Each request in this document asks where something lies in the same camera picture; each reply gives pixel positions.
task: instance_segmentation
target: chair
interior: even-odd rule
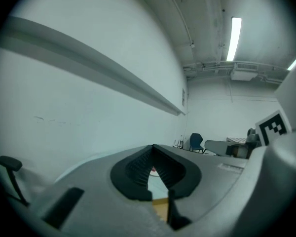
[[[204,148],[201,147],[201,142],[202,141],[203,141],[203,138],[202,138],[202,136],[200,134],[192,133],[190,138],[189,138],[189,144],[190,144],[189,150],[191,150],[191,148],[192,148],[192,151],[194,149],[198,150],[198,152],[200,150],[202,150],[202,153],[203,153]]]

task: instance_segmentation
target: black armrest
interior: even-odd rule
[[[0,156],[0,165],[13,171],[19,171],[22,167],[22,163],[19,160],[9,156]]]

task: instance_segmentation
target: wall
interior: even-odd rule
[[[186,79],[171,43],[143,0],[23,0],[12,13],[66,34],[112,59],[183,113]]]
[[[206,140],[246,138],[250,127],[281,108],[274,96],[277,88],[274,84],[199,79],[190,81],[188,86],[187,149],[189,137],[194,132],[202,135],[202,146]]]
[[[12,15],[88,45],[186,112],[185,76],[142,0],[24,0]],[[15,41],[27,50],[34,47]],[[172,145],[182,133],[178,116],[96,83],[92,78],[114,83],[100,69],[37,43],[33,50],[22,55],[0,47],[0,156],[23,163],[16,177],[29,201],[81,160],[147,144]],[[122,88],[120,81],[116,84]],[[0,178],[15,194],[1,166]]]

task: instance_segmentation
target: air conditioner unit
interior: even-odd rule
[[[257,65],[236,63],[230,77],[232,80],[250,81],[258,75]]]

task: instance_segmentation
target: ceiling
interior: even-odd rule
[[[283,0],[145,0],[167,32],[188,79],[228,77],[231,18],[242,18],[234,60],[281,81],[296,58],[296,18]]]

